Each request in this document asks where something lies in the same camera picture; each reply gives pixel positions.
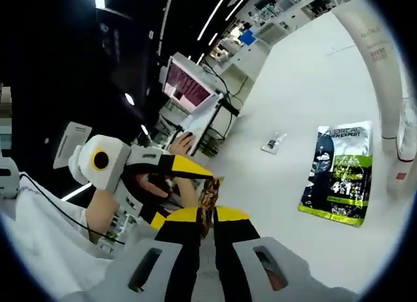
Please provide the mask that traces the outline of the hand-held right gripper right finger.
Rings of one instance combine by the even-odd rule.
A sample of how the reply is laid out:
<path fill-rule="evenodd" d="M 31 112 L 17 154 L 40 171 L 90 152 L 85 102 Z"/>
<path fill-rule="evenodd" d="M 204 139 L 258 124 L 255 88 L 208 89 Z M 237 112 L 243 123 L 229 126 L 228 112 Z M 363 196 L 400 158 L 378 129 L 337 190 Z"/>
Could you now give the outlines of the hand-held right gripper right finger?
<path fill-rule="evenodd" d="M 272 237 L 261 237 L 247 213 L 214 210 L 216 267 L 226 301 L 357 301 L 342 287 L 330 288 L 307 261 Z"/>

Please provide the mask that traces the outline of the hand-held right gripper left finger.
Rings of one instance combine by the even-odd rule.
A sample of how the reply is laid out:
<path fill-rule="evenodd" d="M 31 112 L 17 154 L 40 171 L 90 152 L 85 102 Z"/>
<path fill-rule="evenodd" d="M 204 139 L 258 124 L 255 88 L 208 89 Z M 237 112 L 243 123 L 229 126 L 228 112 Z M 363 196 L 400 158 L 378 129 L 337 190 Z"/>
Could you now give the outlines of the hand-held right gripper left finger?
<path fill-rule="evenodd" d="M 207 218 L 201 207 L 170 214 L 154 239 L 139 241 L 111 263 L 97 300 L 190 301 Z"/>

